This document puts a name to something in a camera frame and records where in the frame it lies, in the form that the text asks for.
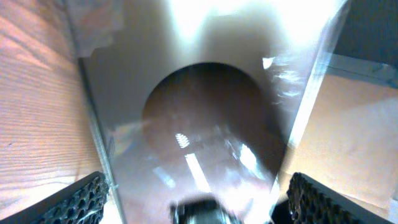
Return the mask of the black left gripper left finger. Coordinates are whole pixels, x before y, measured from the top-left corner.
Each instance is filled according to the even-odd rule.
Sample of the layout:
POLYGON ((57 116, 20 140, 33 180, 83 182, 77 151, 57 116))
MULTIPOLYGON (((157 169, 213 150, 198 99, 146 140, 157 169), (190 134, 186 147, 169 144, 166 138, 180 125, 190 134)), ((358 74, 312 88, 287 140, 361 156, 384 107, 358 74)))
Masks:
POLYGON ((108 192, 105 175, 96 171, 1 220, 1 224, 99 224, 108 192))

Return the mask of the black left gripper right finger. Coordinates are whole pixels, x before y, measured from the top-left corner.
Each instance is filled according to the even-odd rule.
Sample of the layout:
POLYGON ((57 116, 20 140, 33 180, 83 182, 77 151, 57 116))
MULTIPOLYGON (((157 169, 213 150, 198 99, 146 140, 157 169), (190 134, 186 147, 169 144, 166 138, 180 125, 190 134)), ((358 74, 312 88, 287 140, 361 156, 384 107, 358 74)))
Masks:
POLYGON ((294 223, 391 223, 300 172, 290 179, 287 201, 294 223))

